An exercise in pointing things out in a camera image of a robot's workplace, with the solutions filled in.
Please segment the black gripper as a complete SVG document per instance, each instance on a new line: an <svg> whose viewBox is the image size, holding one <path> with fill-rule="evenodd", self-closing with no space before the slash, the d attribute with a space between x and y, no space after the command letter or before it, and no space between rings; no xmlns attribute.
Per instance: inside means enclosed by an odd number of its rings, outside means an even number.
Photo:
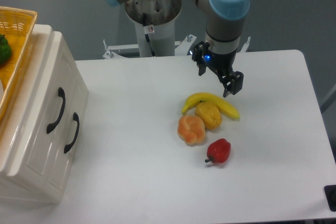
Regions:
<svg viewBox="0 0 336 224"><path fill-rule="evenodd" d="M243 87L244 74L233 70L237 45L235 42L207 41L199 42L192 49L192 60L198 67L198 75L202 76L209 68L220 77L224 86L223 97L235 95Z"/></svg>

